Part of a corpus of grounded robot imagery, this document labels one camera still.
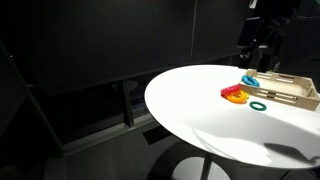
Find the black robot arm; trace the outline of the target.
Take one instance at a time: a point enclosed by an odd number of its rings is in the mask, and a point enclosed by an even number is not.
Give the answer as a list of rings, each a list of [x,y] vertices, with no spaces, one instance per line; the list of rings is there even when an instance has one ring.
[[[248,69],[256,51],[260,60],[257,70],[266,72],[270,63],[278,55],[283,42],[280,30],[294,20],[318,20],[318,16],[298,16],[296,14],[302,0],[249,0],[253,16],[242,28],[237,47],[241,50],[239,68]]]

